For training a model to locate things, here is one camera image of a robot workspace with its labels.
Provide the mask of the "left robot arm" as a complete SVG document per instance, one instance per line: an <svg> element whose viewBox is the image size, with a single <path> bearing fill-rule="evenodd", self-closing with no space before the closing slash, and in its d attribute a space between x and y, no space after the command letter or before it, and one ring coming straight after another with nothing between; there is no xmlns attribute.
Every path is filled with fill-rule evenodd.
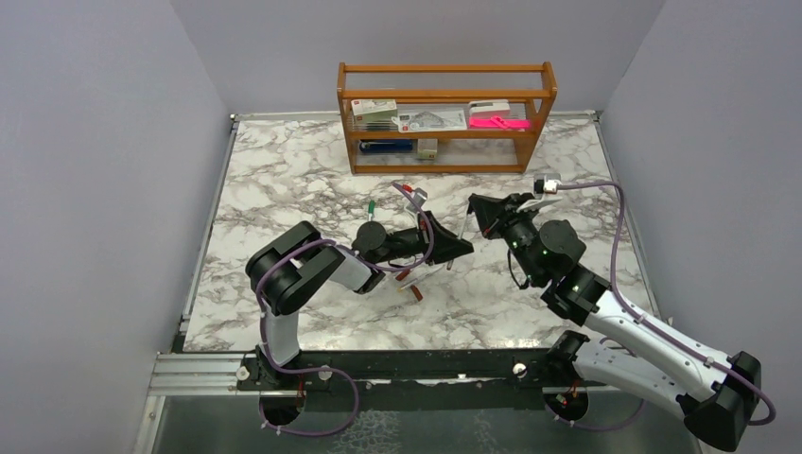
<svg viewBox="0 0 802 454"><path fill-rule="evenodd" d="M413 228L388 232L375 220L364 222L350 250L338 246L308 221L302 221L255 253L245 272L260 307L261 350L266 358L261 375L282 389L296 379L301 352L300 309L328 281L365 294L400 272L395 260L421 255L428 266L469 255L473 245L443 227L429 211L417 216Z"/></svg>

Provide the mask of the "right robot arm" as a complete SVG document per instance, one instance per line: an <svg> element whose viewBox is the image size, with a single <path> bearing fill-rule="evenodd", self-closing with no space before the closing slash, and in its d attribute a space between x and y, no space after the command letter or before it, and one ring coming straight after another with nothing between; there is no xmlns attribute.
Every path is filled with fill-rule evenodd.
<svg viewBox="0 0 802 454"><path fill-rule="evenodd" d="M677 416L707 445L738 448L758 407L756 357L700 343L618 297L611 282L582 265L586 246L569 221L534 224L546 200L530 193L504 199L473 194L468 203L482 236L505 241L527 286L542 289L550 311L632 352L619 357L567 331L545 362L553 382L567 385L578 377L611 385Z"/></svg>

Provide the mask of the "white marker black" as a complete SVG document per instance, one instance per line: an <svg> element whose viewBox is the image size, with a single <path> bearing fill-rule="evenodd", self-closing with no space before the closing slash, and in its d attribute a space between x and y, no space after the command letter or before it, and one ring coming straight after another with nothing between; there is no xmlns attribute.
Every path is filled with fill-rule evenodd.
<svg viewBox="0 0 802 454"><path fill-rule="evenodd" d="M462 239L463 239L463 236L464 236L464 233L465 233L465 230L466 230L467 224L468 224L468 219L469 219L469 217L470 217L470 213L469 213L468 211L466 211L466 212L465 212L465 214L464 214L464 216L463 216L463 218L462 218L462 224L461 224L461 227L460 227L460 230L459 230L458 236L457 236L457 238L458 238L458 239L460 239L460 240L462 240ZM448 271L451 271L451 270L452 270L452 268L453 268L453 265L454 265L454 262L455 262L456 258L457 258L457 257L454 257L454 258L452 258L450 261L448 261L448 262L447 262L447 264L446 264L446 269L447 269Z"/></svg>

